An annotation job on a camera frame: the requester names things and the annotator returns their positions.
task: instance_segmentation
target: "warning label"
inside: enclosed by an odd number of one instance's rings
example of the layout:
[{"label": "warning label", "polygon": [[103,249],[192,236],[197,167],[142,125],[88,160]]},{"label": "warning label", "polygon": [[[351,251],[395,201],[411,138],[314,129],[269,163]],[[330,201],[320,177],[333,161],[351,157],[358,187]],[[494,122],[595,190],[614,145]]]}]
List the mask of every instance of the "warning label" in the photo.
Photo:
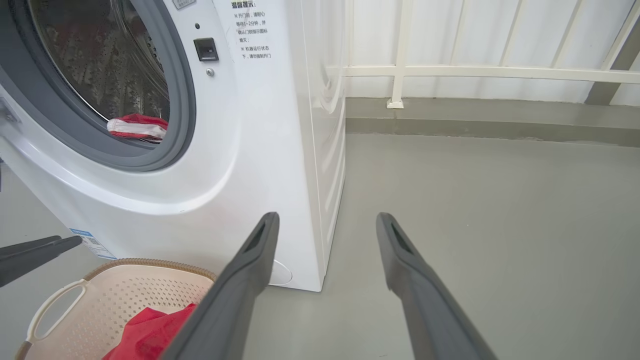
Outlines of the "warning label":
[{"label": "warning label", "polygon": [[116,260],[116,257],[107,250],[102,244],[96,240],[96,238],[91,235],[88,231],[69,229],[72,233],[76,235],[80,235],[82,238],[82,243],[91,250],[92,253],[96,254],[99,258]]}]

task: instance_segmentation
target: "laundry basket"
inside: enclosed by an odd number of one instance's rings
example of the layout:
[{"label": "laundry basket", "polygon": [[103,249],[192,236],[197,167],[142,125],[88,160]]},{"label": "laundry basket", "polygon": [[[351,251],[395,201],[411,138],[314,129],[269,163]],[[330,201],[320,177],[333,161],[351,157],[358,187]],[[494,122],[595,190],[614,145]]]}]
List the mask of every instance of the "laundry basket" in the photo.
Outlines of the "laundry basket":
[{"label": "laundry basket", "polygon": [[[16,359],[100,359],[120,343],[124,325],[145,307],[174,313],[199,304],[216,280],[202,268],[150,259],[112,261],[65,286],[40,306]],[[41,337],[36,329],[65,293],[81,293]]]}]

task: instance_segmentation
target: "front-load washing machine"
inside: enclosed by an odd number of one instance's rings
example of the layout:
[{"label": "front-load washing machine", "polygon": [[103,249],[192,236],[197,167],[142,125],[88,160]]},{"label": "front-load washing machine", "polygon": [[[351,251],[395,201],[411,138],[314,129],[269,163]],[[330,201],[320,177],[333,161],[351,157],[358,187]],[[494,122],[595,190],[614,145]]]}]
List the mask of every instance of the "front-load washing machine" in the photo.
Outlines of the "front-load washing machine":
[{"label": "front-load washing machine", "polygon": [[[0,158],[97,255],[220,272],[277,211],[271,283],[321,290],[343,0],[0,0],[0,28]],[[131,114],[166,136],[107,131]]]}]

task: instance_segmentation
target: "basket rim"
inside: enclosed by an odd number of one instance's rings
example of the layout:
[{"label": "basket rim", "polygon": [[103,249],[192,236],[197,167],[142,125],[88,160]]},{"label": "basket rim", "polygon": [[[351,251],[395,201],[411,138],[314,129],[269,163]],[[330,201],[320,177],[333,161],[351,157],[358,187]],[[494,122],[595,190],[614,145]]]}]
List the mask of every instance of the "basket rim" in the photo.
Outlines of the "basket rim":
[{"label": "basket rim", "polygon": [[89,274],[86,274],[83,277],[83,279],[86,281],[91,281],[91,279],[98,276],[100,273],[120,265],[154,266],[154,267],[169,268],[173,270],[191,272],[192,274],[197,274],[197,275],[207,277],[213,282],[216,282],[216,279],[218,278],[216,274],[214,274],[213,272],[203,268],[199,268],[197,266],[193,266],[193,265],[176,263],[176,262],[167,261],[167,260],[125,258],[125,259],[110,261],[109,263],[103,264],[98,268],[96,268],[95,270],[91,271]]}]

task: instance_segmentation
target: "white wall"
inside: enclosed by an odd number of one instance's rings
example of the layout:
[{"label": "white wall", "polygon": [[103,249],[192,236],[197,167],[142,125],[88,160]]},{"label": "white wall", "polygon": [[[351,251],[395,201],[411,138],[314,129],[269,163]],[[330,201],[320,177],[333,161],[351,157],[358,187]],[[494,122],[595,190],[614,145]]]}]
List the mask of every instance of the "white wall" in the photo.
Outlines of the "white wall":
[{"label": "white wall", "polygon": [[[498,65],[518,0],[467,0],[458,52],[452,56],[463,0],[414,0],[407,65]],[[599,69],[634,0],[584,0],[558,67]],[[576,0],[528,0],[506,66],[549,67]],[[401,0],[353,0],[351,65],[393,65]],[[640,70],[636,61],[634,70]],[[584,102],[587,81],[408,77],[403,97],[462,97]],[[392,77],[349,79],[348,96],[390,97]],[[640,105],[640,86],[623,85],[615,104]]]}]

